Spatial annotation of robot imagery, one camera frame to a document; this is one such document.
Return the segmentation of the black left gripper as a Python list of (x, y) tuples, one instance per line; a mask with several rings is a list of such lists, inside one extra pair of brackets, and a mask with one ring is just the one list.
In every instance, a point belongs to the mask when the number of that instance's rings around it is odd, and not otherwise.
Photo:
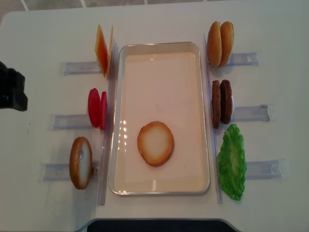
[(0, 63), (0, 108), (26, 111), (28, 98), (24, 93), (25, 77), (13, 68)]

